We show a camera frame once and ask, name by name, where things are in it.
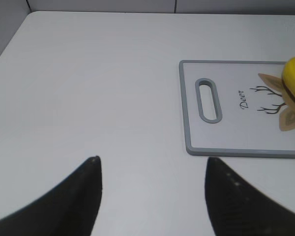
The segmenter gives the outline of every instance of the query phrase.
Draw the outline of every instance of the gray wall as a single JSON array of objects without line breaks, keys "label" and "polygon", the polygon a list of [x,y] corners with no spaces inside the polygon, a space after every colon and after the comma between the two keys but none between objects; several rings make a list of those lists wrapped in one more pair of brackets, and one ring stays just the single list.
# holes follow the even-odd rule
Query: gray wall
[{"label": "gray wall", "polygon": [[295,0],[177,0],[176,12],[295,15]]},{"label": "gray wall", "polygon": [[[33,11],[175,11],[175,0],[29,0],[29,4]],[[295,0],[177,0],[176,13],[295,15]]]},{"label": "gray wall", "polygon": [[26,0],[0,0],[0,55],[29,12]]},{"label": "gray wall", "polygon": [[175,0],[29,0],[33,11],[173,13]]}]

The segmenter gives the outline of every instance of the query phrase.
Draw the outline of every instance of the white cutting board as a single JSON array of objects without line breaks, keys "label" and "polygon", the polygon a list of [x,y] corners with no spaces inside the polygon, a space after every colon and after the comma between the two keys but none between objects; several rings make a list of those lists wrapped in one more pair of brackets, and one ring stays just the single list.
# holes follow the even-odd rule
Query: white cutting board
[{"label": "white cutting board", "polygon": [[[196,61],[179,64],[186,149],[192,155],[249,156],[295,158],[295,117],[277,105],[284,103],[274,87],[266,85],[259,73],[281,78],[283,62],[257,61]],[[209,123],[200,117],[196,82],[212,80],[221,107],[220,121]],[[280,129],[280,119],[286,129]]]}]

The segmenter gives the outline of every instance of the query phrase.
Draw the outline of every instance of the deer ear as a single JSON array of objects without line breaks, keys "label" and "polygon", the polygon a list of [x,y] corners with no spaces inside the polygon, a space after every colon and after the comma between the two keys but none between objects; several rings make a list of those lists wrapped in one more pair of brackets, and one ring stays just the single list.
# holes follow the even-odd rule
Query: deer ear
[{"label": "deer ear", "polygon": [[258,74],[259,77],[263,80],[263,82],[268,85],[270,88],[275,89],[279,92],[283,90],[283,83],[282,79],[271,76],[271,75],[266,75],[266,74]]},{"label": "deer ear", "polygon": [[280,130],[289,131],[295,129],[295,110],[286,108],[280,114]]}]

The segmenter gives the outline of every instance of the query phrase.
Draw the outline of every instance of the cutting board handle hole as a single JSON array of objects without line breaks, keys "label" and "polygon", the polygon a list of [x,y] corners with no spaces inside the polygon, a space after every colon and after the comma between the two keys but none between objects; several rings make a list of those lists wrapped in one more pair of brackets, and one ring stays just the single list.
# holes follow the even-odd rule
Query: cutting board handle hole
[{"label": "cutting board handle hole", "polygon": [[207,78],[196,81],[199,115],[207,123],[218,123],[222,119],[220,101],[215,83]]}]

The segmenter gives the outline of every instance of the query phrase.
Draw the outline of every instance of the gray cutting board border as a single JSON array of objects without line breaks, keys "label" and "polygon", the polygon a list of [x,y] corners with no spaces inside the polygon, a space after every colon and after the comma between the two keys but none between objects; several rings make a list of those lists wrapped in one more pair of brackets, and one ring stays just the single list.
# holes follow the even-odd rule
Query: gray cutting board border
[{"label": "gray cutting board border", "polygon": [[183,113],[183,127],[186,150],[196,156],[235,156],[262,158],[295,158],[295,150],[260,150],[260,149],[231,149],[231,148],[201,148],[191,145],[187,94],[183,71],[184,63],[241,63],[241,64],[285,64],[285,61],[236,61],[236,60],[182,60],[179,63],[180,91]]}]

